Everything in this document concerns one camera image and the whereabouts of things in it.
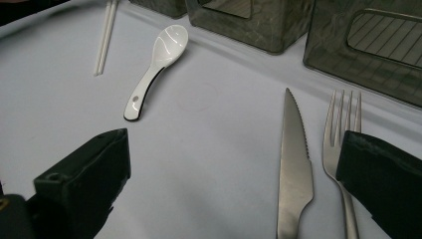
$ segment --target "fork handle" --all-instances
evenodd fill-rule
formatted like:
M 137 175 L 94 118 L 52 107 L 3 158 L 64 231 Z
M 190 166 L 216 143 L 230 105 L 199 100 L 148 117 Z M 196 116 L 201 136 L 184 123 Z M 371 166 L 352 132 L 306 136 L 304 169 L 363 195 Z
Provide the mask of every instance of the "fork handle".
M 342 206 L 344 211 L 345 238 L 358 239 L 356 216 L 354 215 L 353 201 L 350 193 L 345 189 L 341 182 L 338 183 L 342 196 Z

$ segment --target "table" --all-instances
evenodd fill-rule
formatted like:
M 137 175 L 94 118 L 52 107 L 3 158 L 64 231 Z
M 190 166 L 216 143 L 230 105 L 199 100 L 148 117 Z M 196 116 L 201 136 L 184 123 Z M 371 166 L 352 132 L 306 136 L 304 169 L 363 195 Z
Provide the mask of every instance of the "table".
M 362 129 L 422 157 L 421 110 L 307 69 L 306 36 L 271 56 L 119 3 L 105 71 L 94 77 L 105 1 L 74 0 L 0 28 L 0 180 L 32 180 L 95 135 L 126 127 L 132 177 L 96 238 L 275 238 L 286 88 L 304 119 L 315 198 L 301 238 L 343 238 L 340 194 L 321 164 L 334 90 L 362 93 Z M 158 33 L 184 26 L 184 55 L 159 75 L 140 121 L 123 119 Z M 388 238 L 354 200 L 361 238 Z

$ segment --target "spoon handle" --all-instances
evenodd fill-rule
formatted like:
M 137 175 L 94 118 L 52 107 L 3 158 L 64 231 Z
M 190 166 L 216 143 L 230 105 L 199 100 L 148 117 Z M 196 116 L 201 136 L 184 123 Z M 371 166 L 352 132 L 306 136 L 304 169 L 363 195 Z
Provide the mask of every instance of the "spoon handle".
M 126 120 L 135 121 L 139 119 L 146 93 L 152 82 L 163 69 L 164 68 L 157 68 L 154 65 L 149 66 L 127 102 L 126 109 L 124 110 L 124 118 Z

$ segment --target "fork tines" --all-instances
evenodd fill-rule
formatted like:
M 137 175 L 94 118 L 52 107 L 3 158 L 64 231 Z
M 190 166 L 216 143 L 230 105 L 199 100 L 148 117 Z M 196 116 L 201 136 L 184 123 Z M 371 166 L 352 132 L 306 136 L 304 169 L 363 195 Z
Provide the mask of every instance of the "fork tines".
M 331 138 L 331 128 L 333 126 L 332 121 L 333 121 L 333 114 L 334 114 L 334 108 L 335 108 L 334 106 L 335 97 L 336 97 L 336 91 L 334 91 L 334 93 L 332 94 L 331 103 L 328 109 L 328 118 L 326 119 L 325 136 L 327 136 L 328 138 Z M 350 92 L 350 95 L 348 97 L 348 104 L 347 104 L 347 108 L 345 109 L 346 117 L 345 117 L 344 128 L 341 128 L 342 111 L 344 110 L 343 101 L 344 101 L 344 91 L 341 91 L 341 97 L 339 99 L 338 107 L 337 107 L 337 120 L 336 120 L 336 126 L 335 126 L 334 144 L 340 144 L 341 132 L 350 130 L 350 116 L 351 116 L 351 110 L 353 106 L 353 92 Z M 361 132 L 361 94 L 360 92 L 358 93 L 358 97 L 355 104 L 355 117 L 354 117 L 353 131 Z

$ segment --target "fork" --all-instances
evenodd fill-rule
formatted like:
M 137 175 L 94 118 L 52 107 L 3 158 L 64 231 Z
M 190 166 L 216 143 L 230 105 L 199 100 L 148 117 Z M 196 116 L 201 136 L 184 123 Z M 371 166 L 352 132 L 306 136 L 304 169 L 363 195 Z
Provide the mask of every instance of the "fork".
M 345 126 L 341 128 L 341 114 L 343 108 L 343 99 L 344 99 L 344 91 L 341 93 L 341 98 L 338 103 L 338 113 L 337 113 L 337 121 L 335 127 L 335 135 L 332 144 L 331 139 L 331 129 L 333 128 L 332 120 L 334 114 L 334 103 L 335 103 L 335 94 L 332 94 L 331 103 L 329 105 L 328 114 L 326 117 L 325 123 L 325 132 L 323 134 L 323 152 L 322 152 L 322 164 L 325 173 L 338 185 L 341 196 L 342 196 L 342 207 L 344 211 L 344 225 L 345 225 L 345 236 L 347 239 L 357 239 L 359 238 L 359 233 L 357 230 L 357 223 L 356 217 L 354 215 L 354 208 L 353 202 L 351 199 L 350 194 L 344 188 L 340 181 L 335 179 L 335 173 L 337 170 L 338 160 L 340 157 L 341 152 L 341 135 L 344 134 L 346 130 L 350 130 L 350 112 L 351 112 L 351 105 L 353 94 L 350 93 L 350 97 L 348 100 L 348 106 L 346 109 L 346 119 L 345 119 Z M 355 110 L 355 119 L 354 119 L 354 131 L 360 132 L 361 131 L 361 95 L 358 94 L 357 97 L 357 104 Z

